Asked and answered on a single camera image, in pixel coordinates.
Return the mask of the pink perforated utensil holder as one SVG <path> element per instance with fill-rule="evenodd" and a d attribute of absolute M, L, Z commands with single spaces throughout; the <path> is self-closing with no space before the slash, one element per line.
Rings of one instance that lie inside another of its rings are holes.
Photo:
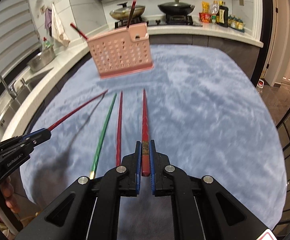
<path fill-rule="evenodd" d="M 153 68 L 145 22 L 95 35 L 87 44 L 102 79 Z"/>

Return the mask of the dark brown-red chopstick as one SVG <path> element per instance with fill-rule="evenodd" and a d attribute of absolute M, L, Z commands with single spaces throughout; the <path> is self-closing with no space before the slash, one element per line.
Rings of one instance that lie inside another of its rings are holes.
<path fill-rule="evenodd" d="M 131 20 L 133 19 L 133 14 L 135 11 L 135 6 L 136 6 L 136 0 L 133 0 L 132 5 L 131 5 L 131 9 L 130 9 L 130 13 L 129 13 L 129 18 L 128 18 L 128 22 L 127 22 L 127 26 L 126 28 L 128 29 L 130 24 L 131 24 Z"/>

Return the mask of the steel kitchen sink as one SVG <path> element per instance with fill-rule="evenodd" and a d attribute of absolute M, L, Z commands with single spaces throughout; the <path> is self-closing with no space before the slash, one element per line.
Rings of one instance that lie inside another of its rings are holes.
<path fill-rule="evenodd" d="M 15 89 L 17 97 L 12 99 L 9 95 L 2 95 L 0 98 L 0 142 L 8 128 L 11 120 L 18 109 L 31 94 L 34 88 L 51 71 L 51 68 L 44 67 L 38 72 L 33 72 L 27 67 L 11 83 L 10 87 Z"/>

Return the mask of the bright red chopstick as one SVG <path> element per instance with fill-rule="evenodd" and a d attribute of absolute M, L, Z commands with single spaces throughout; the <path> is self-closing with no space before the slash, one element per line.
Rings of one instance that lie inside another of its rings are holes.
<path fill-rule="evenodd" d="M 48 127 L 48 130 L 51 132 L 53 129 L 55 129 L 57 126 L 59 126 L 62 122 L 64 122 L 66 119 L 68 119 L 70 116 L 74 115 L 74 113 L 78 112 L 79 110 L 81 110 L 83 107 L 87 106 L 89 103 L 95 101 L 96 99 L 105 96 L 105 94 L 108 92 L 108 90 L 105 90 L 103 92 L 101 92 L 100 94 L 98 94 L 97 96 L 94 96 L 93 98 L 91 98 L 90 100 L 86 101 L 85 103 L 82 103 L 81 105 L 79 105 L 77 108 L 75 108 L 74 110 L 70 111 L 69 113 L 67 113 L 65 116 L 63 116 L 62 118 L 60 118 L 59 120 L 57 120 L 55 123 L 53 123 L 51 126 Z"/>

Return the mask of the black gas stove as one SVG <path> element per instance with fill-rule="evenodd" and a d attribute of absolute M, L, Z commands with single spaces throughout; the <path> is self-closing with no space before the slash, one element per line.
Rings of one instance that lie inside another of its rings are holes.
<path fill-rule="evenodd" d="M 188 25 L 195 27 L 202 27 L 202 23 L 193 20 L 192 16 L 171 16 L 171 15 L 158 15 L 157 17 L 150 18 L 145 16 L 138 16 L 131 20 L 130 27 L 133 24 L 146 23 L 148 27 L 163 26 L 163 25 Z"/>

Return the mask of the dark red chopstick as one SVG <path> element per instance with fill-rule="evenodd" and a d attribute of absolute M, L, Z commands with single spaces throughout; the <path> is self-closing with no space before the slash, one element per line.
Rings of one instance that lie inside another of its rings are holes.
<path fill-rule="evenodd" d="M 118 110 L 118 122 L 117 122 L 116 166 L 121 165 L 122 105 L 123 105 L 123 92 L 121 91 L 120 104 L 119 104 L 119 110 Z"/>

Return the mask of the green chopstick gold band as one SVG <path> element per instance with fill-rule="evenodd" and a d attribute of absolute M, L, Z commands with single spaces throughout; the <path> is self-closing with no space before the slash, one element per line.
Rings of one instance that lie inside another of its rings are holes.
<path fill-rule="evenodd" d="M 98 144 L 97 144 L 96 152 L 95 152 L 95 155 L 94 155 L 94 158 L 93 158 L 93 162 L 92 162 L 92 165 L 91 165 L 89 179 L 95 179 L 96 172 L 97 172 L 97 166 L 98 166 L 98 162 L 99 162 L 99 157 L 101 155 L 101 150 L 102 150 L 102 146 L 103 146 L 103 141 L 104 141 L 104 138 L 105 138 L 106 130 L 107 130 L 107 127 L 108 127 L 108 123 L 109 123 L 109 120 L 110 120 L 110 116 L 111 116 L 111 113 L 112 113 L 116 98 L 117 98 L 117 93 L 115 93 L 114 97 L 112 98 L 111 105 L 109 107 L 108 113 L 107 113 L 106 118 L 105 118 L 105 122 L 104 122 L 102 131 L 101 131 L 101 134 L 100 134 L 100 137 L 99 137 L 99 141 L 98 141 Z"/>

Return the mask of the red instant noodle cup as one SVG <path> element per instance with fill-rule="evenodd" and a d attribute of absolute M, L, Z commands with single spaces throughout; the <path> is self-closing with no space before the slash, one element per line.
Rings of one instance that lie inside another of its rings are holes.
<path fill-rule="evenodd" d="M 212 15 L 210 13 L 200 12 L 199 19 L 200 19 L 200 22 L 211 23 L 212 22 Z"/>

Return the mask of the black wok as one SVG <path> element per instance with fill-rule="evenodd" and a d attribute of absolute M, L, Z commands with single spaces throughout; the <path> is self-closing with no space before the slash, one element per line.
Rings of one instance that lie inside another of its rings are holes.
<path fill-rule="evenodd" d="M 174 0 L 173 2 L 159 4 L 158 8 L 166 15 L 187 16 L 193 12 L 195 5 L 184 3 L 180 0 Z"/>

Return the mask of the chrome faucet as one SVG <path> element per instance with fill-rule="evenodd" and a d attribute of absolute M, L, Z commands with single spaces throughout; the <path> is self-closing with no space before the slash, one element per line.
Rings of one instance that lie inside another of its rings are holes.
<path fill-rule="evenodd" d="M 18 96 L 18 94 L 15 91 L 15 88 L 13 85 L 8 86 L 7 83 L 5 82 L 4 78 L 2 77 L 2 75 L 0 74 L 0 81 L 3 84 L 5 90 L 8 92 L 8 94 L 10 95 L 10 97 L 14 100 L 16 99 L 16 97 Z"/>

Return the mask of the maroon chopstick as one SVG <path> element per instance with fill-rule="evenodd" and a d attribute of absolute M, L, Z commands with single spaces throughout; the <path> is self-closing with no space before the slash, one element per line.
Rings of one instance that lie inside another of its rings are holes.
<path fill-rule="evenodd" d="M 142 111 L 142 176 L 150 176 L 149 125 L 145 89 L 143 90 Z"/>

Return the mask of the white hanging towel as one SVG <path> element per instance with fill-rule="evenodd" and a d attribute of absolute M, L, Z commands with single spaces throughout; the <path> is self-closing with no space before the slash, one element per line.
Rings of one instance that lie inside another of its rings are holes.
<path fill-rule="evenodd" d="M 57 42 L 59 42 L 62 46 L 68 47 L 70 43 L 70 39 L 65 32 L 61 19 L 58 16 L 56 8 L 53 3 L 51 5 L 51 11 L 52 11 L 52 16 L 51 16 L 52 37 Z"/>

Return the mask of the small green cap bottle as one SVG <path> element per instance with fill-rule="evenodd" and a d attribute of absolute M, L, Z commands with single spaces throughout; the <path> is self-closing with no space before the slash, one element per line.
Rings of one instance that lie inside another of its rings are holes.
<path fill-rule="evenodd" d="M 216 24 L 217 23 L 217 16 L 215 14 L 212 14 L 211 20 L 212 20 L 212 24 Z"/>

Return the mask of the clear plastic bottle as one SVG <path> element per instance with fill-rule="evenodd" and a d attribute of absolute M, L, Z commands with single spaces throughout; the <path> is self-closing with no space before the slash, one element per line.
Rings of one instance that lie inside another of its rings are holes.
<path fill-rule="evenodd" d="M 219 12 L 219 3 L 217 0 L 214 0 L 210 7 L 210 13 L 212 15 L 217 15 L 218 12 Z"/>

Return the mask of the grey-blue fleece mat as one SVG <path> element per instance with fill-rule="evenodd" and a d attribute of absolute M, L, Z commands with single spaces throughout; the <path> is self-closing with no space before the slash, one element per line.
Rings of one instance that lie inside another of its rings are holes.
<path fill-rule="evenodd" d="M 21 166 L 29 200 L 45 208 L 90 174 L 104 124 L 97 176 L 115 166 L 118 120 L 122 154 L 133 153 L 146 103 L 158 152 L 190 176 L 212 176 L 267 227 L 276 226 L 286 200 L 285 161 L 276 125 L 249 78 L 213 48 L 155 45 L 151 55 L 149 71 L 101 79 L 89 60 L 69 78 L 33 129 L 83 108 Z"/>

